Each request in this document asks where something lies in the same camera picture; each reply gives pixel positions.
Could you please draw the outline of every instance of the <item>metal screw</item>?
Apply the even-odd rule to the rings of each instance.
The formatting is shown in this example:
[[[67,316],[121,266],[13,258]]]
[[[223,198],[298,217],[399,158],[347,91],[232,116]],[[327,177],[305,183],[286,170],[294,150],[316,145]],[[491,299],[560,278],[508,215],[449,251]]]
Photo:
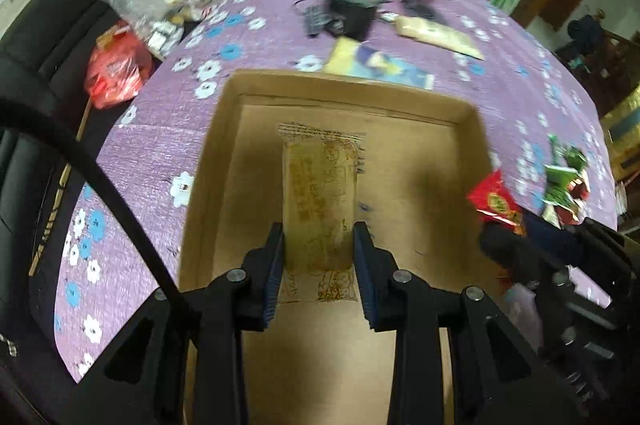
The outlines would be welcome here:
[[[471,300],[475,301],[481,300],[482,297],[484,297],[484,291],[482,291],[478,286],[469,286],[465,290],[465,294]]]
[[[413,275],[411,275],[411,272],[407,270],[396,270],[394,271],[393,277],[394,281],[404,284],[406,282],[409,282]]]
[[[226,274],[226,278],[231,282],[240,282],[246,279],[246,271],[235,268]]]
[[[569,275],[567,275],[566,271],[556,271],[551,275],[551,280],[556,286],[564,286],[569,282]]]
[[[562,341],[564,342],[564,345],[571,344],[575,340],[575,328],[574,328],[574,326],[570,326],[570,327],[566,328],[562,332],[562,335],[560,336],[560,338],[562,338]]]

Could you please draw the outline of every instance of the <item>purple tablecloth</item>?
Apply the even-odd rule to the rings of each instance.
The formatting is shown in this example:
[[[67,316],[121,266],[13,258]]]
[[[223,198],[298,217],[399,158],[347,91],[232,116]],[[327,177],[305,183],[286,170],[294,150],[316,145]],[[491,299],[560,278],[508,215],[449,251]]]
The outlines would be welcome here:
[[[331,52],[331,37],[305,37],[295,1],[230,0],[156,71],[100,152],[99,164],[174,276],[200,148],[226,79],[238,68],[319,71]],[[401,38],[383,23],[375,24],[368,45],[432,74],[434,91],[478,106],[494,165],[502,168],[516,201],[530,210],[542,206],[548,134],[582,147],[590,160],[587,214],[615,228],[609,160],[584,89],[486,0],[433,5],[450,26],[475,37],[485,62]],[[74,378],[81,378],[155,287],[116,220],[85,186],[69,227],[54,317],[56,344]]]

